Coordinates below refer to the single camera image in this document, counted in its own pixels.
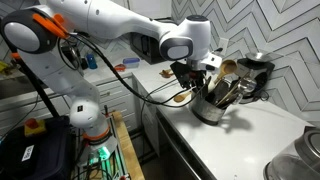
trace kitchen appliance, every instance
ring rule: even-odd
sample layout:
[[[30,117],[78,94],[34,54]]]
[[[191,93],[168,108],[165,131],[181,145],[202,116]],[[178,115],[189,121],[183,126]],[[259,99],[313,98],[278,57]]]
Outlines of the kitchen appliance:
[[[264,178],[265,180],[319,180],[320,129],[306,127],[301,137],[266,165]]]
[[[271,57],[268,54],[263,53],[247,53],[246,58],[239,59],[237,61],[238,69],[235,74],[239,76],[239,79],[244,77],[248,72],[250,76],[257,82],[256,88],[243,95],[240,104],[257,101],[261,98],[263,88],[267,84],[268,79],[275,67],[271,62]]]

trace black box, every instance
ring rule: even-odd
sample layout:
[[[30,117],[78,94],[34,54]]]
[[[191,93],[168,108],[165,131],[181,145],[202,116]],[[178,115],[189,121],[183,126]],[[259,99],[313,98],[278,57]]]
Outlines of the black box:
[[[10,132],[2,142],[0,167],[3,168],[7,178],[70,179],[74,147],[69,118],[61,116],[45,121],[46,134],[26,138],[24,127],[18,127]]]

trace white countertop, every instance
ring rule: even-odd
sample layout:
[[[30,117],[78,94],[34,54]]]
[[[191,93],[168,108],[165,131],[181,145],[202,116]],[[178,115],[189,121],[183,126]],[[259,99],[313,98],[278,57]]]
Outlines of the white countertop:
[[[113,65],[122,63],[125,57],[136,57],[130,51],[123,51],[110,56]],[[99,61],[97,70],[86,70],[85,79],[97,85],[115,76]],[[172,62],[163,62],[150,66],[140,62],[137,69],[127,69],[120,73],[123,77],[132,74],[151,92],[157,87],[174,79],[164,79],[159,75],[163,69],[169,69]],[[155,100],[166,100],[181,91],[179,84],[155,93]],[[28,93],[14,98],[1,100],[5,103],[27,100],[36,93]],[[180,105],[172,101],[170,105]],[[255,102],[247,105],[230,106],[218,126],[209,126],[198,120],[188,109],[158,106],[158,109],[169,120],[169,123],[182,135],[184,140],[196,152],[209,170],[219,180],[263,180],[263,168],[282,149],[299,137],[307,122],[293,116],[269,102]]]

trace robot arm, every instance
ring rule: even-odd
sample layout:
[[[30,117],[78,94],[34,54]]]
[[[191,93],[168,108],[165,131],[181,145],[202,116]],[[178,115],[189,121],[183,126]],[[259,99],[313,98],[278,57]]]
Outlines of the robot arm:
[[[76,29],[101,39],[114,39],[128,32],[154,37],[159,40],[165,59],[186,58],[192,71],[212,70],[221,64],[221,58],[209,51],[210,22],[202,16],[188,17],[176,26],[140,16],[108,0],[51,0],[46,6],[9,14],[1,23],[4,38],[17,47],[20,57],[39,79],[54,92],[72,99],[70,121],[85,130],[96,150],[115,148],[108,140],[108,124],[100,112],[99,91],[61,61],[57,36],[36,22],[34,14],[44,18],[60,14],[68,32]]]
[[[221,58],[209,51],[210,21],[203,16],[190,16],[176,26],[146,18],[108,0],[79,3],[55,0],[48,1],[48,7],[51,15],[60,13],[65,17],[63,25],[70,30],[81,30],[100,39],[115,39],[129,32],[137,32],[157,39],[160,54],[166,60],[187,58],[192,70],[220,66]]]

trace stainless steel pot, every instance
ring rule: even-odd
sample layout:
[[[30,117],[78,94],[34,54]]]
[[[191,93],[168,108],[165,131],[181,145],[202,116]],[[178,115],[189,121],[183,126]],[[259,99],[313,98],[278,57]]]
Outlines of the stainless steel pot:
[[[208,125],[217,125],[226,111],[226,109],[219,109],[207,102],[206,99],[200,95],[190,103],[189,108],[199,120]]]

